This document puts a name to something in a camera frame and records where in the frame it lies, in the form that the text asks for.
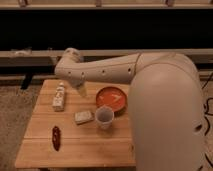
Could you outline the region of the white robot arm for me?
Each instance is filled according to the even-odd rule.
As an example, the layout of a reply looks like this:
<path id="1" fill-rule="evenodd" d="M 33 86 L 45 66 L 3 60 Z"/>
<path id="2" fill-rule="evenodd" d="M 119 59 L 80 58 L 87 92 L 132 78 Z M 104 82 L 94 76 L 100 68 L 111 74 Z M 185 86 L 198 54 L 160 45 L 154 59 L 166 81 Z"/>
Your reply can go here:
<path id="1" fill-rule="evenodd" d="M 85 62 L 68 48 L 54 73 L 85 82 L 127 84 L 137 171 L 204 171 L 204 99 L 193 61 L 177 52 L 142 52 Z"/>

